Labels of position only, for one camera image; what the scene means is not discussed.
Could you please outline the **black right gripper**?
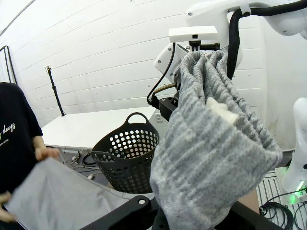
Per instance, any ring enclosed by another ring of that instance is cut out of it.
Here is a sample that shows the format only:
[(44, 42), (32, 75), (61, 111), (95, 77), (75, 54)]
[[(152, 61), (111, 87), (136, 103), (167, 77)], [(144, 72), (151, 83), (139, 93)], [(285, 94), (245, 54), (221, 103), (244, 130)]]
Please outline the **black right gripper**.
[(217, 51), (220, 50), (220, 43), (202, 44), (201, 41), (189, 41), (190, 50), (194, 51)]

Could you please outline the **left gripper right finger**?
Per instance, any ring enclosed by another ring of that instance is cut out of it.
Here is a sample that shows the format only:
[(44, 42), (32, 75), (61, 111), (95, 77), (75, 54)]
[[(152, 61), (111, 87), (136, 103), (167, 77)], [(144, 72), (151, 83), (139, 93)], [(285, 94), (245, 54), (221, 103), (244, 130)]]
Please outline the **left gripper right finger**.
[(217, 230), (282, 230), (278, 225), (257, 214), (240, 202), (235, 202)]

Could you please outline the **person's left hand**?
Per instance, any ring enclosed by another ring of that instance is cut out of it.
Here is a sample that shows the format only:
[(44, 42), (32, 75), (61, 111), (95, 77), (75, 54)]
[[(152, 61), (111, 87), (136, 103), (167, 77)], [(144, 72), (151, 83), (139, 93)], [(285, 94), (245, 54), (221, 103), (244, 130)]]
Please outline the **person's left hand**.
[(57, 148), (46, 148), (43, 151), (45, 158), (53, 158), (55, 160), (59, 159), (59, 150)]

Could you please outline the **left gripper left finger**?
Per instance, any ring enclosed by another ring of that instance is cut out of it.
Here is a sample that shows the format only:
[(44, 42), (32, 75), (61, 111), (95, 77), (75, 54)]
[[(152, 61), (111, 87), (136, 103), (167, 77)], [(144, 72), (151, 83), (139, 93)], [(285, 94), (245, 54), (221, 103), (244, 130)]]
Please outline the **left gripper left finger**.
[(153, 225), (159, 205), (155, 198), (137, 195), (85, 226), (85, 230), (146, 230)]

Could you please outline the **person's right hand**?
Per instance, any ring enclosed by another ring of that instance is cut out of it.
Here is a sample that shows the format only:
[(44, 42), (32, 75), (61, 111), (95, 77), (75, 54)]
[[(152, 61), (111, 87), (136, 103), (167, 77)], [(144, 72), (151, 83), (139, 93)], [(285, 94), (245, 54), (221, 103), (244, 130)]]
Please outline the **person's right hand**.
[(2, 206), (11, 199), (11, 193), (6, 191), (0, 195), (0, 220), (6, 223), (16, 222), (15, 216), (5, 210)]

